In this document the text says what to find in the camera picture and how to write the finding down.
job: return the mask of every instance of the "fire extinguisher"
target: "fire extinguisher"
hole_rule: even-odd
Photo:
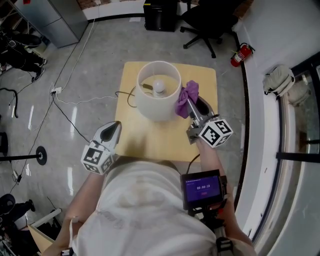
[[[232,66],[238,67],[241,64],[241,62],[250,54],[253,54],[254,51],[255,49],[246,42],[240,44],[240,50],[236,52],[231,58]]]

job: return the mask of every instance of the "concrete floor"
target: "concrete floor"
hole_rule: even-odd
[[[9,140],[9,156],[27,155],[35,141],[38,129],[49,105],[49,87],[56,82],[66,63],[56,87],[65,86],[70,72],[82,51],[92,23],[89,24],[80,43],[47,52],[48,64],[41,79],[18,95],[18,118],[12,118],[14,101],[9,102],[13,94],[0,93],[0,131],[6,132]],[[188,32],[147,31],[144,19],[140,22],[129,22],[129,18],[96,22],[84,52],[74,69],[72,77],[59,95],[61,100],[78,102],[94,97],[110,95],[119,89],[122,71],[128,61],[155,61],[182,63],[213,68],[217,75],[218,112],[231,125],[234,135],[228,142],[218,148],[223,167],[233,187],[238,185],[241,172],[241,130],[245,123],[244,86],[241,68],[230,65],[232,51],[236,43],[231,35],[224,35],[221,45],[213,43],[216,59],[203,41],[183,49],[183,44],[194,35]],[[21,90],[28,85],[31,77],[27,72],[11,69],[0,76],[0,87]],[[117,100],[104,98],[91,102],[58,105],[71,119],[76,112],[75,126],[88,139],[91,139],[97,128],[115,118]],[[29,120],[33,109],[31,123]],[[12,168],[22,172],[22,180],[12,194],[17,202],[32,199],[36,212],[28,212],[31,223],[52,210],[49,197],[55,207],[65,210],[88,175],[80,162],[86,141],[73,131],[71,124],[53,104],[44,120],[32,154],[38,146],[44,146],[48,160],[40,166],[35,159],[13,161]],[[175,162],[181,173],[185,173],[188,163]],[[200,165],[192,164],[190,172],[198,172]],[[0,164],[0,194],[9,193],[15,184],[9,162]]]

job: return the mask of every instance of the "small screen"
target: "small screen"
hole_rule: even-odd
[[[218,176],[187,180],[185,188],[188,202],[220,195]]]

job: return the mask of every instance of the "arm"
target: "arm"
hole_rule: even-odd
[[[79,219],[78,223],[74,223],[72,225],[73,235],[76,235],[78,234],[81,226],[95,211],[101,195],[104,179],[104,175],[95,173],[89,174],[88,178],[85,180],[66,211],[59,235],[54,243],[45,250],[43,253],[44,256],[59,256],[62,250],[68,248],[70,241],[69,226],[71,219],[75,216],[78,216]]]
[[[196,141],[196,145],[200,153],[202,171],[205,172],[211,170],[219,170],[220,176],[226,175],[219,160],[217,151],[207,145],[202,139],[198,139]],[[245,233],[243,233],[238,226],[235,215],[234,198],[231,194],[231,187],[229,184],[227,184],[226,190],[229,197],[223,208],[223,212],[217,216],[219,219],[224,220],[225,234],[229,238],[240,240],[253,247],[250,238]]]

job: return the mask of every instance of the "power strip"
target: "power strip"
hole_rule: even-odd
[[[54,93],[55,93],[55,94],[60,94],[61,91],[62,91],[62,88],[61,88],[61,87],[53,88],[53,89],[51,90],[51,95],[54,94]]]

